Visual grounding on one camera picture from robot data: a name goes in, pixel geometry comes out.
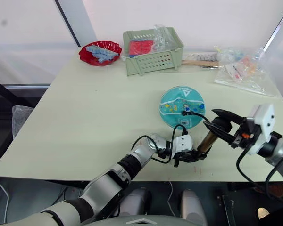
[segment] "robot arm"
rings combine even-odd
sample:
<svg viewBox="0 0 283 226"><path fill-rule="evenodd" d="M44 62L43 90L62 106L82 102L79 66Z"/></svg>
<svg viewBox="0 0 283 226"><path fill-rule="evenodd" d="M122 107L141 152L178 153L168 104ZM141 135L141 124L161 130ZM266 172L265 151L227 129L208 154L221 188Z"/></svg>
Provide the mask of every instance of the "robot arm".
<svg viewBox="0 0 283 226"><path fill-rule="evenodd" d="M79 226L107 218L123 197L123 190L151 160L153 154L170 155L172 147L169 141L156 134L150 138L156 145L148 138L140 140L129 154L91 181L78 199L59 202L38 214L8 225ZM189 135L176 137L174 153L191 150L191 144Z"/></svg>
<svg viewBox="0 0 283 226"><path fill-rule="evenodd" d="M205 153L211 148L214 141L220 138L232 148L240 147L244 150L244 153L258 154L264 157L266 162L275 167L274 171L278 171L283 177L283 137L272 132L275 124L275 113L272 105L255 106L248 117L240 117L221 109L213 109L212 111L218 117L212 122L204 122L210 132L199 145L199 152ZM234 135L228 134L232 128L231 122L239 125ZM264 190L268 195L267 185Z"/></svg>

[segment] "wooden stick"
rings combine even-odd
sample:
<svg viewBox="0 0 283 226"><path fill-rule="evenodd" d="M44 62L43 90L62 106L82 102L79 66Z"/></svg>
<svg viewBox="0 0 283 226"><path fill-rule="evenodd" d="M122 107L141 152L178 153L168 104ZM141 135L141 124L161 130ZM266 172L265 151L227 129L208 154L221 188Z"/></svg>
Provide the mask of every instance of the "wooden stick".
<svg viewBox="0 0 283 226"><path fill-rule="evenodd" d="M183 65L197 65L197 66L209 66L209 67L218 67L219 62L215 61L202 61L202 60L183 60Z"/></svg>

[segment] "gray plastic bag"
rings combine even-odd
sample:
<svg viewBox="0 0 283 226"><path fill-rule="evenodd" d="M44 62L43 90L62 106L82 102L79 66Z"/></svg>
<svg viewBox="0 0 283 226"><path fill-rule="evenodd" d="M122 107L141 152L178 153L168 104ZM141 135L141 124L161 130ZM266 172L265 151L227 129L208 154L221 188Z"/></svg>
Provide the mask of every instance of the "gray plastic bag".
<svg viewBox="0 0 283 226"><path fill-rule="evenodd" d="M26 107L21 105L13 106L12 108L13 117L11 119L12 129L13 129L13 139L15 139L18 132L20 131L20 129L22 128L23 124L25 123L26 119L28 119L32 111L33 111L32 107Z"/></svg>

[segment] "plastic bag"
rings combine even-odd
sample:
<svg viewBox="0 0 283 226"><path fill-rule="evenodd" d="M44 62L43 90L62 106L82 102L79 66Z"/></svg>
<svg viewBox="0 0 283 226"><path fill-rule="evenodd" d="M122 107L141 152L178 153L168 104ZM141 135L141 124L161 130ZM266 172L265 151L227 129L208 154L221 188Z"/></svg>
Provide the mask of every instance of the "plastic bag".
<svg viewBox="0 0 283 226"><path fill-rule="evenodd" d="M26 106L21 106L21 105L16 105L13 106L12 108L12 131L13 131L13 139L15 139L16 135L22 128L23 124L25 121L28 119L30 116L31 112L33 111L32 107L26 107Z"/></svg>
<svg viewBox="0 0 283 226"><path fill-rule="evenodd" d="M154 35L137 35L136 38L131 39L129 52L126 56L121 55L121 59L126 60L127 57L133 58L141 54L173 50L176 47L176 42L169 30L164 25L156 24Z"/></svg>
<svg viewBox="0 0 283 226"><path fill-rule="evenodd" d="M169 30L162 24L154 25L154 43L152 52L173 50L176 48L176 42Z"/></svg>
<svg viewBox="0 0 283 226"><path fill-rule="evenodd" d="M264 66L264 51L226 48L219 50L216 83L237 87L266 96L278 96Z"/></svg>

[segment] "orange part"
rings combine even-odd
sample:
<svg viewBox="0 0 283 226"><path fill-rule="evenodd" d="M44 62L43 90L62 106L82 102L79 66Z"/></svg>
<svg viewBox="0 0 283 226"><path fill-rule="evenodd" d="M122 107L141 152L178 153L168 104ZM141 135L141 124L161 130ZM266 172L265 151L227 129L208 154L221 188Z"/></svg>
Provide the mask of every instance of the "orange part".
<svg viewBox="0 0 283 226"><path fill-rule="evenodd" d="M242 136L243 136L243 138L245 138L245 139L250 138L250 135L249 135L249 134L247 134L247 133L242 133Z"/></svg>

